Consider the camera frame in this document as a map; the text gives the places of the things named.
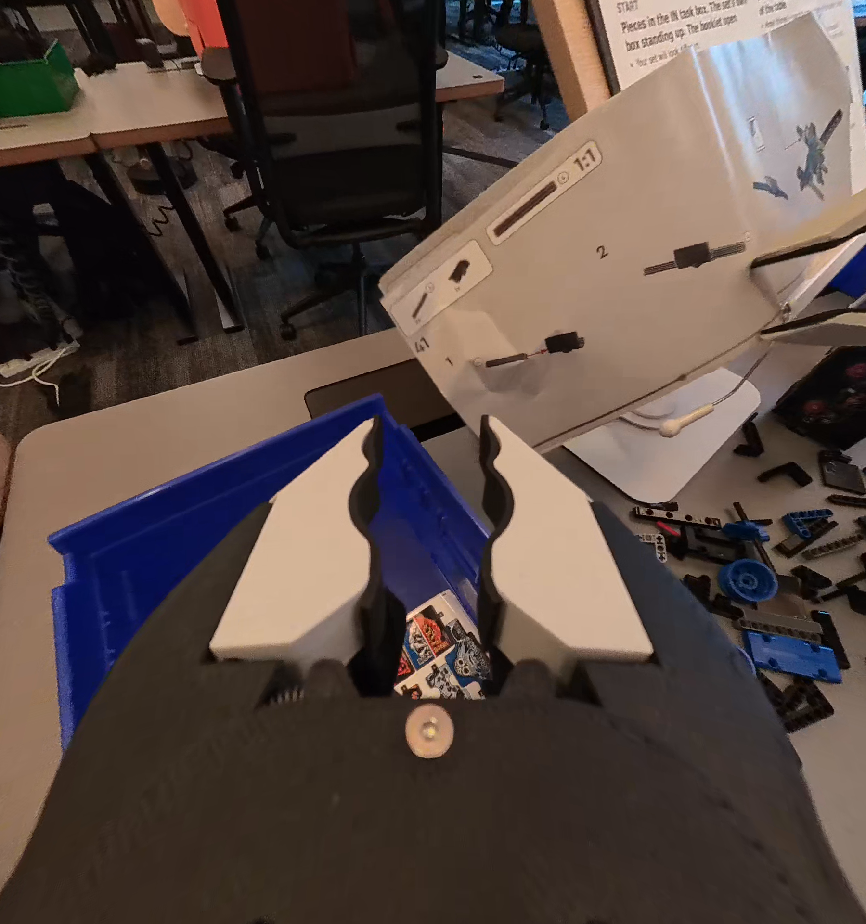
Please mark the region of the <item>grey long toy beam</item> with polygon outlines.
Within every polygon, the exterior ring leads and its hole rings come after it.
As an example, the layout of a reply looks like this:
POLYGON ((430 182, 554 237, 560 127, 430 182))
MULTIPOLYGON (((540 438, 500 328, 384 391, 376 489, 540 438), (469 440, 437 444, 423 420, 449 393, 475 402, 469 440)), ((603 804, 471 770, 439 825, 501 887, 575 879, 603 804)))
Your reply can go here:
POLYGON ((853 550, 866 540, 866 536, 860 531, 856 531, 847 536, 835 540, 812 545, 801 553, 801 559, 807 562, 818 561, 834 555, 853 550))

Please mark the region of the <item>black office chair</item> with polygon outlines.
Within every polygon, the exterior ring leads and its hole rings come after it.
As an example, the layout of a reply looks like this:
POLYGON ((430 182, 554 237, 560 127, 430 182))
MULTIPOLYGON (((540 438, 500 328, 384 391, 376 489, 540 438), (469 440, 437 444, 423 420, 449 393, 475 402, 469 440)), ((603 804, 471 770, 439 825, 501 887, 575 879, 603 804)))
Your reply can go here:
POLYGON ((300 314, 351 292, 367 333, 365 245, 428 237, 442 224, 440 2, 218 2, 230 55, 204 75, 226 103, 257 207, 289 247, 348 247, 315 290, 279 314, 286 341, 300 314))

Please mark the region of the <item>red bag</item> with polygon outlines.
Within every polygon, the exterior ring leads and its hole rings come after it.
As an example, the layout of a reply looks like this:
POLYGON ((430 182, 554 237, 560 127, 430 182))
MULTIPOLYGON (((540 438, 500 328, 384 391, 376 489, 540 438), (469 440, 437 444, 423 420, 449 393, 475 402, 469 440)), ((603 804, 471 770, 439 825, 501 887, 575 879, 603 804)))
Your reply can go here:
POLYGON ((208 48, 228 49, 217 1, 153 1, 162 24, 177 37, 189 38, 201 57, 208 48))

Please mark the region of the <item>toy sticker sheet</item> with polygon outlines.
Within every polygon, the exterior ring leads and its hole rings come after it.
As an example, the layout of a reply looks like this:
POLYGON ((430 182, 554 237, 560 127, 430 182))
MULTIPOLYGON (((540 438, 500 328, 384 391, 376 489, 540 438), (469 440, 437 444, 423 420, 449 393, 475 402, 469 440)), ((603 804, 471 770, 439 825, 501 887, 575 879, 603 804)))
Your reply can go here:
POLYGON ((407 613, 393 692, 405 699, 485 699, 490 667, 473 619, 444 590, 407 613))

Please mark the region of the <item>tagged blue storage bin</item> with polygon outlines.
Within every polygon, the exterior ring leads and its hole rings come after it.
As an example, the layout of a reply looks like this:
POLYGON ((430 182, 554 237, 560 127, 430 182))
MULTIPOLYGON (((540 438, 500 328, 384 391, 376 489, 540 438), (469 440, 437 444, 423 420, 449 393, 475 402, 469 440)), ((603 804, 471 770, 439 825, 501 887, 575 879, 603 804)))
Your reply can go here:
POLYGON ((145 620, 250 514, 358 424, 380 417, 380 508, 371 523, 387 587, 414 610, 479 586, 488 529, 380 396, 305 422, 48 537, 64 565, 51 592, 62 749, 145 620))

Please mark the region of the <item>green storage bin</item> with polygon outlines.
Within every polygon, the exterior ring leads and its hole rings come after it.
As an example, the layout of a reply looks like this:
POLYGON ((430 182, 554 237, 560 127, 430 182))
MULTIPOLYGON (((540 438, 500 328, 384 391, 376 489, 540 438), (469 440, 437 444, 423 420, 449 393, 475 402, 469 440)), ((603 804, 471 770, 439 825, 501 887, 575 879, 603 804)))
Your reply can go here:
POLYGON ((39 58, 0 63, 0 119, 67 112, 79 97, 75 69, 57 40, 39 58))

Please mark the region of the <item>blue flat toy panel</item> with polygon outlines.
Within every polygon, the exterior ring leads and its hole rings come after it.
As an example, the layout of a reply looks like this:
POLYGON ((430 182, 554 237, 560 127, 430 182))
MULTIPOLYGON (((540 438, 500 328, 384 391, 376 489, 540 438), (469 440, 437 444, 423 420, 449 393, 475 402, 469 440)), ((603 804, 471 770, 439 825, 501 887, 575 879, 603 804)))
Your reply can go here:
POLYGON ((750 630, 740 633, 743 648, 755 668, 838 685, 842 671, 833 650, 814 641, 750 630))

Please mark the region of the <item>blue angled toy beam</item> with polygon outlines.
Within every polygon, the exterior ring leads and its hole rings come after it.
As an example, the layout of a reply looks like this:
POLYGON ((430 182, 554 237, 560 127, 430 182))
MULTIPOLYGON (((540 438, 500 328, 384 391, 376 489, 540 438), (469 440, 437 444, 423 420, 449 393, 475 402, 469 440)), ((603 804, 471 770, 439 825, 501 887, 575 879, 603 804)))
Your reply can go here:
POLYGON ((799 539, 812 539, 820 525, 830 521, 832 514, 833 511, 829 508, 792 511, 784 514, 781 522, 792 535, 799 539))

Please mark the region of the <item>white book stand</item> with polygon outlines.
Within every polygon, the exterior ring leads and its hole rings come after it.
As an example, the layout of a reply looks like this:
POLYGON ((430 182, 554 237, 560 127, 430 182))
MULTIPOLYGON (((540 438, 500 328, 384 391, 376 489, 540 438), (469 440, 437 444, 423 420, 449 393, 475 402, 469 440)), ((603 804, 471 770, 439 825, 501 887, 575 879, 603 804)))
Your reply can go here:
MULTIPOLYGON (((750 152, 746 172, 769 232, 795 228, 866 187, 865 79, 854 15, 863 2, 718 2, 723 24, 683 20, 714 66, 719 100, 750 152)), ((670 501, 759 408, 723 369, 564 447, 638 502, 670 501)))

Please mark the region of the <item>black square toy panel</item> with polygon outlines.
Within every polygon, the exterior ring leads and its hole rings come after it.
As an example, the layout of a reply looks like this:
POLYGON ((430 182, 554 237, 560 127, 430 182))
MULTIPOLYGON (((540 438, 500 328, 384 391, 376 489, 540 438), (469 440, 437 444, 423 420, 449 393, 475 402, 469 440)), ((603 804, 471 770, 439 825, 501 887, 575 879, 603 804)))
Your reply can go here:
POLYGON ((851 458, 843 453, 822 450, 817 454, 818 466, 824 485, 836 492, 866 495, 864 475, 851 458))

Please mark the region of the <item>white power strip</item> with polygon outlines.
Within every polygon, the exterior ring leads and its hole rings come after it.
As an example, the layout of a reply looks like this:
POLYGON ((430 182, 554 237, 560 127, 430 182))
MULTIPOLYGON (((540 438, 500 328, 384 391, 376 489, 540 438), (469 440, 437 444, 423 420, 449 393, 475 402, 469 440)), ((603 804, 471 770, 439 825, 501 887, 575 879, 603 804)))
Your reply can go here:
POLYGON ((57 363, 80 350, 77 340, 39 350, 28 358, 8 360, 0 364, 0 388, 11 388, 29 382, 43 384, 41 376, 57 363))

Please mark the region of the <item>pile of black toy beams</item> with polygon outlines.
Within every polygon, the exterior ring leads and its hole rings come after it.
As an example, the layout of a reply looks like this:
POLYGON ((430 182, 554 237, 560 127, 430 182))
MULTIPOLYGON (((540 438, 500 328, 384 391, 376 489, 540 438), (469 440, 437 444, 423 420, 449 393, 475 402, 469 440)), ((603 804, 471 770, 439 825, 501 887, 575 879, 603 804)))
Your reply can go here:
MULTIPOLYGON (((866 495, 828 489, 817 454, 824 450, 782 432, 771 432, 760 418, 742 428, 738 446, 715 456, 681 490, 681 512, 739 521, 739 530, 754 540, 758 559, 776 573, 778 594, 756 605, 737 603, 717 584, 723 566, 669 556, 668 565, 704 607, 712 621, 727 630, 741 657, 762 684, 764 693, 788 733, 839 733, 849 740, 866 738, 866 540, 848 552, 807 562, 801 553, 860 531, 866 536, 866 495), (812 539, 799 539, 781 522, 792 511, 829 508, 827 524, 812 539), (842 671, 838 685, 799 676, 762 671, 743 648, 741 631, 750 630, 814 641, 836 655, 842 671)), ((866 486, 866 468, 861 468, 866 486)), ((629 502, 626 522, 637 533, 658 532, 630 518, 639 503, 629 502)))

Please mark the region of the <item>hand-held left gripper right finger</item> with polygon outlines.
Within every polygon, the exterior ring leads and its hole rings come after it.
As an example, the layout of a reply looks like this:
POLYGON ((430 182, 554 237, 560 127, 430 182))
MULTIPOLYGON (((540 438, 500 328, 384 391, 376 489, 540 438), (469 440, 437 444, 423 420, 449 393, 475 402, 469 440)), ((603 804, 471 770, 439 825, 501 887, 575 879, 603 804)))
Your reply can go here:
POLYGON ((654 646, 589 495, 494 415, 479 431, 478 633, 493 677, 537 662, 566 685, 583 662, 646 664, 654 646))

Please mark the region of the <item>toy instruction booklet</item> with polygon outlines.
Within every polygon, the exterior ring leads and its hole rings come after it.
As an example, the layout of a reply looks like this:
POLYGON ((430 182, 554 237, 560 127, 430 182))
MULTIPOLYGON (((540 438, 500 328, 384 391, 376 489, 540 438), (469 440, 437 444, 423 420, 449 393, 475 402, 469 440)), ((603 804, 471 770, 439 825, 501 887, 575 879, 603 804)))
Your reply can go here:
POLYGON ((463 421, 545 451, 680 388, 776 323, 811 259, 750 271, 856 188, 826 17, 637 2, 645 74, 498 179, 380 282, 463 421))

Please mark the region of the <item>toy truck set box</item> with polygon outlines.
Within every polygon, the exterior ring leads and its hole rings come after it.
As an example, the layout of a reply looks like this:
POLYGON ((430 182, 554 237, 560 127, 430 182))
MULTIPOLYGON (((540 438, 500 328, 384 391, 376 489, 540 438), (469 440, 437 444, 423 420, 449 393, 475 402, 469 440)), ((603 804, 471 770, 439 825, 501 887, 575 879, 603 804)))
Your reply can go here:
POLYGON ((866 346, 839 347, 777 400, 772 415, 825 449, 848 451, 866 438, 866 346))

